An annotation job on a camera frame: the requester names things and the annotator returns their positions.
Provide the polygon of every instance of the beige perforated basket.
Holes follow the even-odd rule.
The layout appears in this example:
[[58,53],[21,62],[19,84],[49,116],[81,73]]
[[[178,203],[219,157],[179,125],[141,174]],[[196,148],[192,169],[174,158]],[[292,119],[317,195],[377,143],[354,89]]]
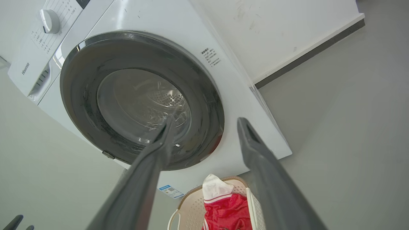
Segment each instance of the beige perforated basket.
[[[253,230],[265,230],[263,211],[260,202],[252,194],[247,183],[237,176],[222,178],[227,184],[233,185],[234,193],[240,193],[247,197],[249,205],[250,220]],[[203,203],[202,186],[189,191],[182,199],[178,209],[172,214],[168,223],[168,230],[171,230],[176,214],[179,215],[178,230],[200,230],[205,220],[205,205]]]

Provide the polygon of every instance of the washing machine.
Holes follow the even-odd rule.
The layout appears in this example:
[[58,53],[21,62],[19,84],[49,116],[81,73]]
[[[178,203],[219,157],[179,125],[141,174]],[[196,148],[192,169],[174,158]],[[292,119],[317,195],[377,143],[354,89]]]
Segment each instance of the washing machine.
[[95,157],[125,168],[172,116],[173,158],[157,185],[169,196],[183,196],[210,173],[248,171],[238,117],[277,158],[292,154],[188,0],[47,0],[34,21],[9,69],[12,81],[97,148]]

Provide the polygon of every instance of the washing machine door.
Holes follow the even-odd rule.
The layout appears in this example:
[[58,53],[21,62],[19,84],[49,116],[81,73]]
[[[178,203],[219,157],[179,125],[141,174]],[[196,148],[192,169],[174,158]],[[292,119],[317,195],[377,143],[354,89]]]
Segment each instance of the washing machine door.
[[182,47],[152,34],[111,32],[76,46],[61,70],[71,120],[106,155],[131,164],[175,119],[168,170],[206,158],[220,141],[224,112],[210,75]]

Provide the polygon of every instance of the gray floor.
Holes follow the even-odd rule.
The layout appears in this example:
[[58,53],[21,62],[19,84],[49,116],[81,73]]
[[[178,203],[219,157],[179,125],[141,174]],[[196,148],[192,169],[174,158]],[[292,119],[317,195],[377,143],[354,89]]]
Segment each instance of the gray floor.
[[409,3],[358,6],[366,27],[260,91],[329,229],[409,229]]

